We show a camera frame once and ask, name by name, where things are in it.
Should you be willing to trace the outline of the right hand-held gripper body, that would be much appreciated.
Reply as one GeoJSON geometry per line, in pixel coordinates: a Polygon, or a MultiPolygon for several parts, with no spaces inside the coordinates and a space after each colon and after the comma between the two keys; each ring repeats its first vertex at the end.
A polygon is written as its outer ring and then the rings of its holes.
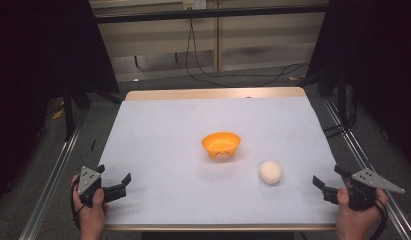
{"type": "Polygon", "coordinates": [[[376,190],[404,194],[405,189],[385,179],[374,171],[366,168],[348,176],[349,208],[355,211],[365,211],[376,203],[376,190]]]}

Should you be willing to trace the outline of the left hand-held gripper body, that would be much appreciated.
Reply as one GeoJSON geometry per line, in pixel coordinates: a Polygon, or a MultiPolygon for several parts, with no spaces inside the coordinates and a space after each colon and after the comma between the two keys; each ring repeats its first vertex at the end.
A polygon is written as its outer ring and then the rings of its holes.
{"type": "Polygon", "coordinates": [[[95,169],[83,166],[78,183],[78,196],[81,203],[89,208],[93,206],[93,197],[96,190],[102,188],[102,173],[96,172],[95,169]]]}

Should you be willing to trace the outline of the white round bun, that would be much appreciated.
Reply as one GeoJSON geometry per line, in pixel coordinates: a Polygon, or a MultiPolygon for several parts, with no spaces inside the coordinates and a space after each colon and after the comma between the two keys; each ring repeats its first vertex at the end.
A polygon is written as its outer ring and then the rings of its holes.
{"type": "Polygon", "coordinates": [[[282,177],[282,168],[277,162],[265,161],[259,168],[259,177],[266,184],[277,184],[282,177]]]}

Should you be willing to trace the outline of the orange plastic bowl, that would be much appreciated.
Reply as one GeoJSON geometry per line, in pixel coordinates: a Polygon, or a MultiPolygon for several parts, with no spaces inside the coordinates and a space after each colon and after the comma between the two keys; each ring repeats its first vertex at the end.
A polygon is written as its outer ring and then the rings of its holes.
{"type": "Polygon", "coordinates": [[[232,158],[240,143],[241,138],[232,132],[214,132],[207,135],[201,142],[211,159],[232,158]]]}

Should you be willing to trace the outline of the person's right hand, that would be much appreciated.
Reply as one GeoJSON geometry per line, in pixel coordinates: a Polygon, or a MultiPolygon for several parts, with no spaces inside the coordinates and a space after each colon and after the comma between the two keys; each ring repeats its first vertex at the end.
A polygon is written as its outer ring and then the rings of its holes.
{"type": "Polygon", "coordinates": [[[336,217],[337,235],[358,235],[365,236],[371,228],[382,218],[380,209],[387,204],[389,198],[381,190],[376,190],[377,206],[373,206],[365,211],[354,211],[349,208],[349,192],[346,188],[338,190],[338,211],[336,217]]]}

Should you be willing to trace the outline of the person's left hand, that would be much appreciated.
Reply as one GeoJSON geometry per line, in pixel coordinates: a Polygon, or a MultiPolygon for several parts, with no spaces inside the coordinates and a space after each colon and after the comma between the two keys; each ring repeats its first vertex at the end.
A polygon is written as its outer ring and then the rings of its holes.
{"type": "Polygon", "coordinates": [[[101,232],[103,234],[106,213],[109,210],[109,205],[104,202],[104,191],[102,189],[96,190],[91,208],[83,206],[78,196],[77,178],[78,176],[74,175],[72,179],[74,185],[72,199],[79,220],[80,234],[81,232],[101,232]]]}

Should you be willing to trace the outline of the black metal stand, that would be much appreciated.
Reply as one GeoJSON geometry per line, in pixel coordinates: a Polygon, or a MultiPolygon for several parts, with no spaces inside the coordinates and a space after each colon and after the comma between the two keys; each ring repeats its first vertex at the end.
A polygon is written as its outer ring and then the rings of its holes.
{"type": "Polygon", "coordinates": [[[68,70],[62,73],[63,101],[66,121],[66,138],[68,141],[76,131],[72,103],[79,109],[86,110],[91,106],[88,93],[94,93],[114,104],[120,104],[122,100],[114,94],[119,94],[120,90],[115,80],[115,76],[110,77],[88,77],[80,80],[68,70]]]}
{"type": "Polygon", "coordinates": [[[318,84],[318,93],[321,97],[328,97],[333,91],[337,94],[336,116],[338,122],[335,126],[327,128],[327,131],[337,129],[338,133],[346,133],[356,121],[356,103],[352,99],[352,114],[347,114],[347,84],[344,69],[338,65],[329,65],[318,70],[315,74],[306,76],[297,86],[305,87],[310,84],[318,84]]]}

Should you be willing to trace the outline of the dark curtain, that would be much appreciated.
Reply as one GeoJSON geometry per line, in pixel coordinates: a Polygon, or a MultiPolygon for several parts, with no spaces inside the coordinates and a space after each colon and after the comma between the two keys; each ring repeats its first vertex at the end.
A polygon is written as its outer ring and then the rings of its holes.
{"type": "Polygon", "coordinates": [[[0,197],[19,174],[50,100],[79,105],[119,87],[89,0],[0,0],[0,197]]]}
{"type": "Polygon", "coordinates": [[[411,0],[329,0],[307,80],[344,80],[411,164],[411,0]]]}

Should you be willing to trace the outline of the black horizontal bar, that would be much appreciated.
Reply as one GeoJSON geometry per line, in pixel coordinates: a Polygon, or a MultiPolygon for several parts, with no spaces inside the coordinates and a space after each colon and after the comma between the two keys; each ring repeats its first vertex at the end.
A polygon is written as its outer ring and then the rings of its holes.
{"type": "Polygon", "coordinates": [[[112,14],[98,15],[90,18],[96,24],[126,23],[126,22],[146,22],[163,20],[182,20],[182,19],[203,19],[215,17],[242,17],[259,15],[281,15],[281,14],[303,14],[321,13],[330,9],[328,4],[313,5],[289,5],[278,7],[254,7],[254,8],[224,8],[209,10],[182,10],[167,11],[142,14],[112,14]]]}

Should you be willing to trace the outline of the metal floor rail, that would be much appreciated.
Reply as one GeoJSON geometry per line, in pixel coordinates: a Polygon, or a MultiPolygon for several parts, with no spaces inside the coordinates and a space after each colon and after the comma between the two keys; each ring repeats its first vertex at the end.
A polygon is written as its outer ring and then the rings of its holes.
{"type": "MultiPolygon", "coordinates": [[[[372,171],[375,171],[371,161],[354,136],[352,130],[341,121],[340,111],[335,105],[334,101],[329,98],[325,98],[324,103],[358,165],[363,169],[370,169],[372,171]]],[[[386,191],[386,194],[390,197],[390,202],[387,205],[387,209],[391,222],[393,223],[402,240],[411,240],[410,222],[408,221],[405,213],[402,211],[401,207],[398,205],[397,201],[393,198],[391,193],[386,191]]]]}
{"type": "Polygon", "coordinates": [[[68,163],[69,157],[77,142],[80,127],[77,126],[69,138],[65,141],[57,162],[48,178],[45,188],[37,201],[27,223],[25,224],[18,240],[36,240],[41,225],[45,219],[46,213],[51,204],[52,198],[68,163]]]}

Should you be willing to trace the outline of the white wall outlet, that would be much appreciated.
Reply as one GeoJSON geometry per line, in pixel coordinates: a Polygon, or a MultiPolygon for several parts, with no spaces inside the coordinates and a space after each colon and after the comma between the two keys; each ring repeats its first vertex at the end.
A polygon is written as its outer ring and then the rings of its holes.
{"type": "Polygon", "coordinates": [[[184,10],[205,10],[206,8],[206,0],[183,0],[184,10]]]}

